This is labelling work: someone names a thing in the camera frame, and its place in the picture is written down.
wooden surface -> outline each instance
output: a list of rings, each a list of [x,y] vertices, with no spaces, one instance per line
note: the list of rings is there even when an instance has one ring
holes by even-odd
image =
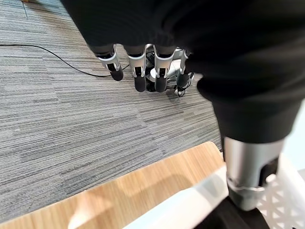
[[[0,229],[122,228],[223,165],[212,142],[0,225]]]

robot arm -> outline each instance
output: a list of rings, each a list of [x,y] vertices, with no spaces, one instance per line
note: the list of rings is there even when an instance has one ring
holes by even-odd
[[[305,97],[305,4],[301,0],[61,0],[88,46],[115,80],[123,77],[114,44],[127,51],[144,91],[145,44],[155,48],[155,88],[163,92],[176,46],[177,84],[202,73],[223,138],[229,196],[255,208],[276,173],[283,139]]]

